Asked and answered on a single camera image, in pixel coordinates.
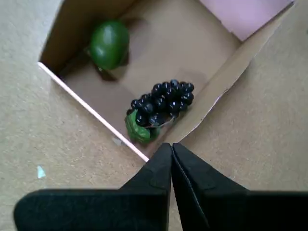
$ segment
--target grape cluster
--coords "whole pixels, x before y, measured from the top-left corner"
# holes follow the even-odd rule
[[[142,127],[158,127],[186,111],[193,102],[194,85],[192,83],[170,82],[157,83],[151,93],[144,94],[131,102],[127,115],[138,110],[136,123]]]

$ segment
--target small paper scrap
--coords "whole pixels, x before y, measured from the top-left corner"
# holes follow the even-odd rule
[[[37,169],[38,169],[38,178],[39,179],[46,176],[45,171],[43,170],[43,168],[41,166],[38,166]]]
[[[121,140],[119,140],[119,139],[117,139],[117,138],[112,138],[112,140],[113,140],[113,142],[117,145],[117,146],[121,146],[121,144],[122,144],[122,141]]]

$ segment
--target grape stem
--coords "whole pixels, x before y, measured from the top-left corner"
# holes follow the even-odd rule
[[[163,127],[163,126],[165,126],[167,124],[172,123],[174,120],[175,120],[175,117],[172,117],[169,121],[167,121],[167,122],[165,122],[165,123],[163,123],[163,124],[161,124],[159,126],[148,126],[148,127],[145,127],[145,128],[161,128],[161,127]]]

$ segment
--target beige carpet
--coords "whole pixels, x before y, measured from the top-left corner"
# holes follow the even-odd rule
[[[143,165],[36,65],[59,2],[0,1],[1,231],[14,230],[13,206],[27,192],[119,187]],[[308,190],[307,22],[302,0],[183,141],[248,188]],[[171,204],[170,230],[180,230]]]

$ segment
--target pink cardboard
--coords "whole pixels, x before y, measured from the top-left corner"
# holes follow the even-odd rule
[[[200,0],[239,40],[244,41],[293,0]]]

